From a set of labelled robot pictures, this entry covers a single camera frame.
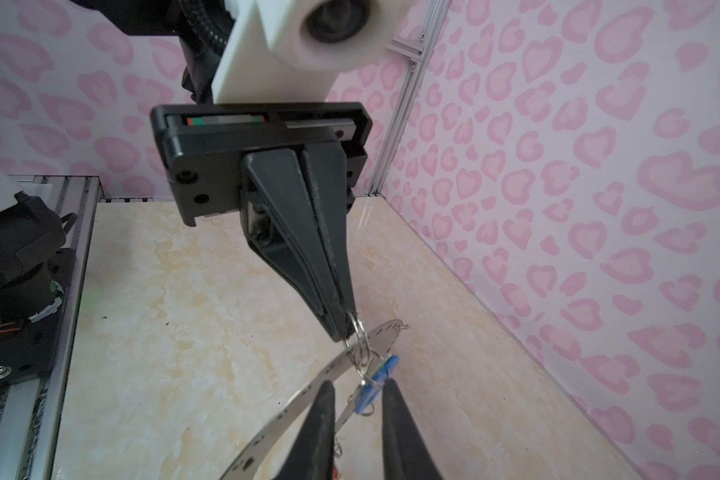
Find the key with blue tag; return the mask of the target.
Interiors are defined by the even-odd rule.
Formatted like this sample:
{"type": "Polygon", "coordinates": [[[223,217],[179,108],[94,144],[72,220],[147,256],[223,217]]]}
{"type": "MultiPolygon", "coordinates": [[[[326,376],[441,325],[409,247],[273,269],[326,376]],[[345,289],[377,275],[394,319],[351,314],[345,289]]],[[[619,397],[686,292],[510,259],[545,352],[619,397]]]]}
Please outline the key with blue tag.
{"type": "Polygon", "coordinates": [[[397,355],[389,356],[371,376],[370,382],[362,385],[359,393],[354,398],[353,412],[356,415],[366,414],[366,411],[382,392],[386,382],[392,377],[398,363],[399,357],[397,355]]]}

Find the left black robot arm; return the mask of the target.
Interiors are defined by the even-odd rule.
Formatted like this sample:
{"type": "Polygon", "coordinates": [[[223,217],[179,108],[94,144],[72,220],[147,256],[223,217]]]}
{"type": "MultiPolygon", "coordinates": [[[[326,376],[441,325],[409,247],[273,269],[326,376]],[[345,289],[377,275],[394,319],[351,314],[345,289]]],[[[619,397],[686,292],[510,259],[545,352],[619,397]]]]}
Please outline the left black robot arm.
{"type": "Polygon", "coordinates": [[[286,102],[275,93],[255,101],[271,79],[264,54],[233,69],[229,100],[212,84],[223,74],[232,39],[262,26],[257,7],[228,12],[220,1],[89,1],[123,34],[172,36],[186,67],[188,105],[150,113],[155,144],[183,222],[236,212],[249,247],[306,302],[327,335],[345,341],[359,330],[347,255],[346,216],[367,160],[372,121],[358,102],[286,102]]]}

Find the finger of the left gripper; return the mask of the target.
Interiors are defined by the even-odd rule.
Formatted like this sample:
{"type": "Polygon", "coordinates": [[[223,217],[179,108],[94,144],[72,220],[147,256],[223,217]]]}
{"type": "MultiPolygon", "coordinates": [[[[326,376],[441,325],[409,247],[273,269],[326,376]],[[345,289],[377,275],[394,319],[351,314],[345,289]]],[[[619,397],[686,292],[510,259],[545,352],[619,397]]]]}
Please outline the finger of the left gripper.
{"type": "Polygon", "coordinates": [[[302,149],[260,151],[241,161],[241,226],[249,247],[299,293],[334,342],[351,336],[335,292],[306,183],[302,149]]]}
{"type": "Polygon", "coordinates": [[[347,157],[336,141],[310,143],[304,148],[303,162],[334,285],[332,307],[338,318],[346,318],[356,312],[347,254],[347,157]]]}

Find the perforated metal ring disc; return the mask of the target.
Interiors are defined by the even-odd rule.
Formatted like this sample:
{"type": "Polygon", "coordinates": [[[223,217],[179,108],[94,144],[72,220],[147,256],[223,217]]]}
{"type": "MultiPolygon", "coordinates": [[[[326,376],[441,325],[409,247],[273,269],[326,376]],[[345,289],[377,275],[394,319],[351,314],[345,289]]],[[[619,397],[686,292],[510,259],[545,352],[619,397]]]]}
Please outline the perforated metal ring disc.
{"type": "Polygon", "coordinates": [[[399,319],[389,320],[369,332],[361,330],[353,342],[345,341],[342,352],[325,365],[315,378],[297,391],[253,436],[222,477],[224,479],[254,478],[259,467],[280,439],[302,413],[311,407],[320,385],[326,380],[333,383],[345,373],[353,371],[359,375],[359,383],[349,395],[345,409],[336,417],[335,428],[341,429],[349,418],[356,415],[353,412],[354,398],[362,385],[369,383],[375,371],[393,355],[392,347],[400,332],[407,328],[408,326],[399,319]]]}

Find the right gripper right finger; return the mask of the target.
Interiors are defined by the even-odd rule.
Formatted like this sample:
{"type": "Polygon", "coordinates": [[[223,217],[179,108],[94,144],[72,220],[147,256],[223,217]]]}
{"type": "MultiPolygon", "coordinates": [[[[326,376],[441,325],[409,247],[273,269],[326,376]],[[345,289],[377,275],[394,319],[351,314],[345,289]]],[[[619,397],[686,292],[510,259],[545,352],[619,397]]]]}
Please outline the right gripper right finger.
{"type": "Polygon", "coordinates": [[[382,390],[382,456],[386,480],[442,480],[394,379],[382,390]]]}

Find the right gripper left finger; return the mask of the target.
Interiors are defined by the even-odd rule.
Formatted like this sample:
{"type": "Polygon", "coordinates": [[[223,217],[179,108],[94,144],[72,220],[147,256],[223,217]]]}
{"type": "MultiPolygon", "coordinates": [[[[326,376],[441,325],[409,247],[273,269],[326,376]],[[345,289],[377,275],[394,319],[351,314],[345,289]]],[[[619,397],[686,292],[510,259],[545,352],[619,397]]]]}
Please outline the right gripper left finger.
{"type": "Polygon", "coordinates": [[[334,473],[335,388],[324,381],[276,480],[332,480],[334,473]]]}

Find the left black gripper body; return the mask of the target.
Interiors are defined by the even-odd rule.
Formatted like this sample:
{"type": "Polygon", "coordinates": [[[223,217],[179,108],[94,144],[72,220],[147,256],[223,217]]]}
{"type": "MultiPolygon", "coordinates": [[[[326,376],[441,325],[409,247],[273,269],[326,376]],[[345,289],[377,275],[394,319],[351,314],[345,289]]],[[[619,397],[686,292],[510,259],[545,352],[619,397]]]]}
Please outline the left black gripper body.
{"type": "Polygon", "coordinates": [[[346,186],[354,187],[372,129],[359,102],[158,105],[150,121],[179,214],[190,227],[200,217],[240,209],[241,161],[254,152],[335,143],[346,157],[346,186]]]}

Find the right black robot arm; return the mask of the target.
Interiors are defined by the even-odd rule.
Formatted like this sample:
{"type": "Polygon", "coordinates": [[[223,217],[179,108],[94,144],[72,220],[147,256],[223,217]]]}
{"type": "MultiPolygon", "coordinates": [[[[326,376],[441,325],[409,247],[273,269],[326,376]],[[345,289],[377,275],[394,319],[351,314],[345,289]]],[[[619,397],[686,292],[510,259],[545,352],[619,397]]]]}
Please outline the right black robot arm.
{"type": "MultiPolygon", "coordinates": [[[[0,385],[36,379],[60,360],[58,335],[76,299],[73,273],[78,253],[66,246],[68,233],[90,224],[82,207],[57,214],[40,196],[30,195],[0,171],[0,385]]],[[[289,400],[225,471],[228,479],[250,479],[259,463],[299,414],[306,419],[281,477],[333,479],[337,475],[336,432],[375,400],[382,403],[384,475],[388,479],[435,479],[432,461],[407,404],[391,374],[395,355],[383,355],[404,325],[391,320],[367,334],[372,353],[367,375],[341,414],[331,412],[333,383],[359,357],[353,346],[289,400]]]]}

